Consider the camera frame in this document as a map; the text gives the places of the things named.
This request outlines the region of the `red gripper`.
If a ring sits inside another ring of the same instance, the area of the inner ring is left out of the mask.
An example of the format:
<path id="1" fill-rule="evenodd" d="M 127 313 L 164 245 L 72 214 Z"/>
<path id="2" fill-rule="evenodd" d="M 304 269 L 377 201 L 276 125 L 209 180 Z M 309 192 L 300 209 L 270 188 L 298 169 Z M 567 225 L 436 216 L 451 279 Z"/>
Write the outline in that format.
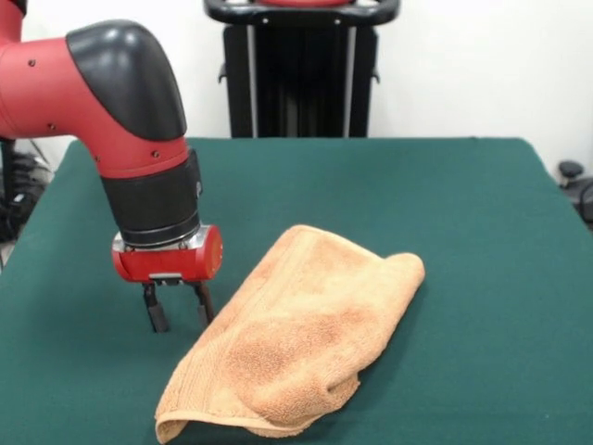
<path id="1" fill-rule="evenodd" d="M 221 267 L 223 244 L 216 225 L 202 225 L 194 234 L 172 244 L 156 248 L 133 248 L 124 243 L 120 233 L 113 239 L 111 254 L 119 275 L 128 282 L 143 284 L 143 299 L 155 333 L 169 331 L 163 307 L 157 299 L 156 286 L 150 282 L 177 280 L 194 283 L 198 314 L 205 327 L 213 318 L 211 295 L 205 280 L 211 280 Z"/>

